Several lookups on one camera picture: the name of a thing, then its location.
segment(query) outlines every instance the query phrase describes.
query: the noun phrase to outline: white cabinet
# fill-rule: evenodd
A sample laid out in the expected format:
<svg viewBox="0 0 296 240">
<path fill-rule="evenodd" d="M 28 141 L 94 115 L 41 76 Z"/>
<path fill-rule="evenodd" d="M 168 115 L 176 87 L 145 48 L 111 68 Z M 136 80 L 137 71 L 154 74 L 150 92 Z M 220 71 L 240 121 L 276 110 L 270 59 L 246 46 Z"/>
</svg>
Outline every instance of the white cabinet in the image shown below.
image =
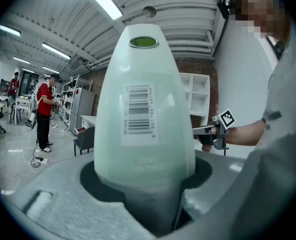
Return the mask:
<svg viewBox="0 0 296 240">
<path fill-rule="evenodd" d="M 210 104 L 210 77 L 190 73 L 180 73 L 180 77 L 190 114 L 201 117 L 201 125 L 206 125 Z"/>
</svg>

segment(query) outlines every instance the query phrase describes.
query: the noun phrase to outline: barcode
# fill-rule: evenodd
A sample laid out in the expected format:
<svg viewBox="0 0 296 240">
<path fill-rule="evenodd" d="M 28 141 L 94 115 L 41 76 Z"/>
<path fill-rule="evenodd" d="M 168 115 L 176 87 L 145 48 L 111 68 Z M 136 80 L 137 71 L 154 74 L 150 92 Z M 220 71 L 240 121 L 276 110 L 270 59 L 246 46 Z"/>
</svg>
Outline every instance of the barcode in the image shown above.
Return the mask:
<svg viewBox="0 0 296 240">
<path fill-rule="evenodd" d="M 149 86 L 129 87 L 128 134 L 151 134 Z"/>
<path fill-rule="evenodd" d="M 124 97 L 123 143 L 127 146 L 156 145 L 153 83 L 126 85 Z"/>
</svg>

